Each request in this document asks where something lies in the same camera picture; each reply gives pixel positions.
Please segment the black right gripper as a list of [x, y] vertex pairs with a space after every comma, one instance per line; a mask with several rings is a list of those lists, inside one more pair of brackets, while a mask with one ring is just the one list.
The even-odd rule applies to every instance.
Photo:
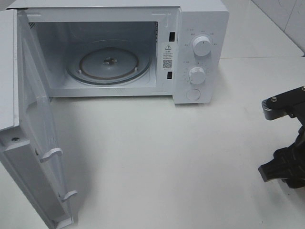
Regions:
[[289, 147], [276, 150], [274, 158], [258, 171], [264, 182], [281, 179], [289, 188], [305, 187], [305, 127], [300, 127]]

